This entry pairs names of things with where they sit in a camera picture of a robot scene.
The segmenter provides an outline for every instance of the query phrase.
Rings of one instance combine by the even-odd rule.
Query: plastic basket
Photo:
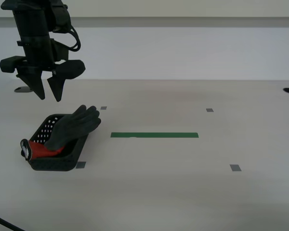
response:
[[[31,141],[45,143],[53,131],[54,125],[66,114],[54,114],[47,117],[31,137]],[[29,160],[36,171],[70,171],[75,168],[88,135],[69,142],[59,155]]]

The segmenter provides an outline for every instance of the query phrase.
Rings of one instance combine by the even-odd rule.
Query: gray tape marker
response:
[[[86,162],[77,162],[76,168],[85,168]]]
[[[241,172],[241,168],[239,165],[230,165],[233,172]]]

